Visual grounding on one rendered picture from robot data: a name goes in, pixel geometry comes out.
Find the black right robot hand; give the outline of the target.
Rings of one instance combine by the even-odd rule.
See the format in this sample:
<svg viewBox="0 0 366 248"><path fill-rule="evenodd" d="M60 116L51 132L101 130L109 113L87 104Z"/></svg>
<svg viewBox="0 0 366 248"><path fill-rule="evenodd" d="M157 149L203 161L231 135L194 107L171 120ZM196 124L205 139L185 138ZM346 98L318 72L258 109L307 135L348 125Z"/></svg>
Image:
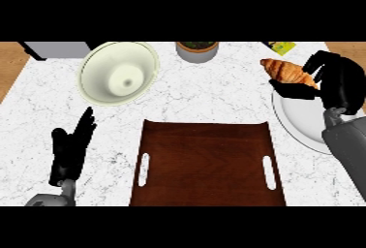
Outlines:
<svg viewBox="0 0 366 248"><path fill-rule="evenodd" d="M304 83L281 83L276 79L268 82L283 98L312 100L321 99L323 108L345 108L345 115L354 115L361 109L366 99L366 74L360 65L336 53L318 50L307 59L304 73L312 74L320 88Z"/></svg>

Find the golden brown croissant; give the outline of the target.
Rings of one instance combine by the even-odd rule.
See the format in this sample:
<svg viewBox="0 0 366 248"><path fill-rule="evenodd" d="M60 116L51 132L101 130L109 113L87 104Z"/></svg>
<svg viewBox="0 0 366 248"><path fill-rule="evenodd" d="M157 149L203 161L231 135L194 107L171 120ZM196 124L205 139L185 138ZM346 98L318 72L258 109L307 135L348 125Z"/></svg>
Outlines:
<svg viewBox="0 0 366 248"><path fill-rule="evenodd" d="M264 68L270 79L278 84L302 84L317 89L311 75L302 70L301 65L271 58L261 59L259 65Z"/></svg>

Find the white round plate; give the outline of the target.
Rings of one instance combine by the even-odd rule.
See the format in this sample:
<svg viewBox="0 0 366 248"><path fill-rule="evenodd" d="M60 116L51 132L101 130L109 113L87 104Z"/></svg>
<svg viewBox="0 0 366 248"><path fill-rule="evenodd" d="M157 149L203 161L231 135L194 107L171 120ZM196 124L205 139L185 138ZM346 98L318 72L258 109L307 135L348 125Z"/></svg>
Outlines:
<svg viewBox="0 0 366 248"><path fill-rule="evenodd" d="M324 130L321 100L318 98L314 100L289 99L273 92L271 105L280 124L293 139L311 150L330 155L321 139Z"/></svg>

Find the dark brown wooden tray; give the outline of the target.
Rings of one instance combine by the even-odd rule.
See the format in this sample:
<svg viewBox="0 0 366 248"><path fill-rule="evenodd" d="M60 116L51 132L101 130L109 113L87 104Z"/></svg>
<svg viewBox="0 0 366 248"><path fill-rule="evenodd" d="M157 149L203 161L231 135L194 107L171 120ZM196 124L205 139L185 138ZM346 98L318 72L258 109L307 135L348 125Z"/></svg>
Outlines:
<svg viewBox="0 0 366 248"><path fill-rule="evenodd" d="M268 124L143 122L138 160L147 180L129 203L146 206L283 206L268 189L262 159L274 157Z"/></svg>

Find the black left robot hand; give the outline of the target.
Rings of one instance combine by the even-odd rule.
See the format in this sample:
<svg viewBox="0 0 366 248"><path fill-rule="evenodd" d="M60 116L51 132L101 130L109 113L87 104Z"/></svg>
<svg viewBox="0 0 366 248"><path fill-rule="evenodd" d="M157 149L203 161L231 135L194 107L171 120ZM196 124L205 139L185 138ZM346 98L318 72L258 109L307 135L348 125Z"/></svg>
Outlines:
<svg viewBox="0 0 366 248"><path fill-rule="evenodd" d="M53 165L48 184L59 187L66 179L76 180L81 175L85 150L97 127L94 123L93 109L87 108L73 132L66 133L63 128L51 131L53 140Z"/></svg>

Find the grey box appliance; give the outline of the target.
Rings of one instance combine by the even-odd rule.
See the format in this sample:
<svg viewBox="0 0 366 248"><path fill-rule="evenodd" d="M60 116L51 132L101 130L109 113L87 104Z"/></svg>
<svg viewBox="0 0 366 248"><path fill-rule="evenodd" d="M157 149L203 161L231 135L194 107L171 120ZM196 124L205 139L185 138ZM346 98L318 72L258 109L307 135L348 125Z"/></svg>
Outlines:
<svg viewBox="0 0 366 248"><path fill-rule="evenodd" d="M90 52L84 42L20 42L25 53L36 60L82 58Z"/></svg>

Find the grey plant pot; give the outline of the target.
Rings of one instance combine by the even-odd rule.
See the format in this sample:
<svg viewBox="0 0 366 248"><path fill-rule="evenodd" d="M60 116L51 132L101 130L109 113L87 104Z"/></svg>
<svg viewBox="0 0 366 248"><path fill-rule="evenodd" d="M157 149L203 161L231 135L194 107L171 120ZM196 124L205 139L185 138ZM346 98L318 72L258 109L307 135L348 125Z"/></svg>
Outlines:
<svg viewBox="0 0 366 248"><path fill-rule="evenodd" d="M180 58L188 63L205 63L209 61L218 50L218 42L214 42L212 45L203 49L191 49L185 47L180 42L175 43L175 51Z"/></svg>

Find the pale green overturned bowl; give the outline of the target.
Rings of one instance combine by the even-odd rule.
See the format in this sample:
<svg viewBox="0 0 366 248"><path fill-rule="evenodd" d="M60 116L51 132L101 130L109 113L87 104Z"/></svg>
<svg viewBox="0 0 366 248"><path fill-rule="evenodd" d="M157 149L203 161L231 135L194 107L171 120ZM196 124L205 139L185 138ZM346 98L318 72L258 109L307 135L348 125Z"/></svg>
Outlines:
<svg viewBox="0 0 366 248"><path fill-rule="evenodd" d="M149 90L160 68L157 53L144 42L106 42L85 55L78 67L76 88L98 106L118 106Z"/></svg>

